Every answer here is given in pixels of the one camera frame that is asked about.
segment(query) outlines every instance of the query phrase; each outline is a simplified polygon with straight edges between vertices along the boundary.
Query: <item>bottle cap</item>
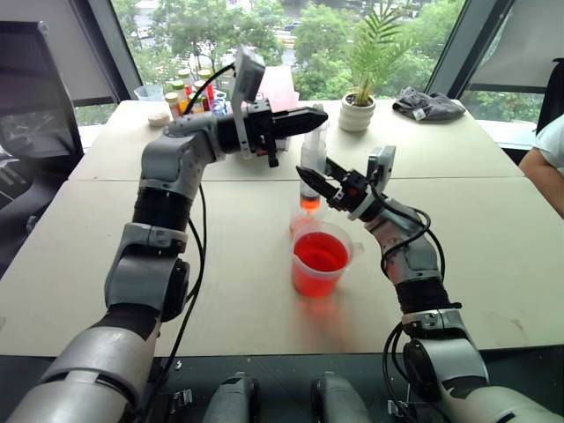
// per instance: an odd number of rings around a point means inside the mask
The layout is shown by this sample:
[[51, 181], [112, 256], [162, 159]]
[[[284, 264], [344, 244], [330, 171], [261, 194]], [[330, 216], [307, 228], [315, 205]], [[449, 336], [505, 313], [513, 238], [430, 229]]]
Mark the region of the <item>bottle cap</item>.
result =
[[169, 104], [176, 104], [178, 102], [178, 94], [177, 93], [166, 93], [165, 100]]
[[201, 79], [209, 79], [212, 76], [212, 71], [209, 69], [201, 69], [197, 72]]
[[171, 84], [175, 90], [183, 90], [184, 89], [184, 81], [181, 79], [177, 79], [172, 82]]
[[185, 69], [180, 69], [177, 73], [178, 78], [180, 79], [186, 79], [190, 77], [190, 69], [185, 68]]

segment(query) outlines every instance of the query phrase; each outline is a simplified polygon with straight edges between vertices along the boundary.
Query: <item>window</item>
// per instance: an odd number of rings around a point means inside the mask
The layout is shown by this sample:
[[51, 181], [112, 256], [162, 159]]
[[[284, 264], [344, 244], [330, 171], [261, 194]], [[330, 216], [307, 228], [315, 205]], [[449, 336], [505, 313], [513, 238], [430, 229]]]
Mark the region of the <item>window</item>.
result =
[[[145, 84], [167, 85], [180, 68], [218, 69], [236, 47], [267, 65], [292, 67], [301, 100], [341, 98], [354, 86], [347, 63], [354, 27], [378, 3], [364, 0], [112, 0]], [[395, 71], [375, 88], [394, 97], [424, 90], [464, 0], [392, 0], [410, 42]]]
[[100, 104], [96, 106], [85, 106], [75, 108], [78, 126], [91, 126], [105, 124], [114, 113], [116, 104]]
[[516, 122], [538, 121], [544, 94], [470, 91], [463, 93], [460, 101], [476, 119]]

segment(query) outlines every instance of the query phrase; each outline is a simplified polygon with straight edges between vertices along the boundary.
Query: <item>palm plant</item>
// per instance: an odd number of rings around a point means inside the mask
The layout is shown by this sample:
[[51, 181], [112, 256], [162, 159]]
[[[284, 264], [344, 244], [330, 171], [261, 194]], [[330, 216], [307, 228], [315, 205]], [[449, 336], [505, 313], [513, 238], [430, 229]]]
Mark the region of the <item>palm plant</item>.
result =
[[380, 2], [357, 25], [350, 54], [352, 76], [358, 82], [358, 92], [350, 99], [355, 106], [371, 104], [370, 94], [376, 85], [388, 78], [397, 59], [412, 45], [401, 36], [399, 18], [391, 1]]

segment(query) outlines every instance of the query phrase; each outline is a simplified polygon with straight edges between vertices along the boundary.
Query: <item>white sleeve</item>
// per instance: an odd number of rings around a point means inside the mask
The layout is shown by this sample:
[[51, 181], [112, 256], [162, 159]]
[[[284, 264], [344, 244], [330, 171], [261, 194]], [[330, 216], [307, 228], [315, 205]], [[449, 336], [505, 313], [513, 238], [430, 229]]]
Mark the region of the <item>white sleeve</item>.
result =
[[554, 119], [537, 135], [534, 147], [554, 167], [564, 167], [564, 115]]

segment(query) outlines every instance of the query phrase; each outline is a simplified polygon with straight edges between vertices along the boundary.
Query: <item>measuring cup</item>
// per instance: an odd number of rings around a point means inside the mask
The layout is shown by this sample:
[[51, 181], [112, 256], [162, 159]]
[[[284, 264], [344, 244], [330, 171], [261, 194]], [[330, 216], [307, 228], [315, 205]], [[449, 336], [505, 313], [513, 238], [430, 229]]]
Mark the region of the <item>measuring cup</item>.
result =
[[326, 222], [298, 229], [292, 243], [292, 283], [308, 297], [324, 297], [335, 289], [346, 267], [362, 245], [353, 243], [340, 227]]
[[164, 101], [162, 86], [160, 85], [141, 85], [133, 90], [141, 101]]

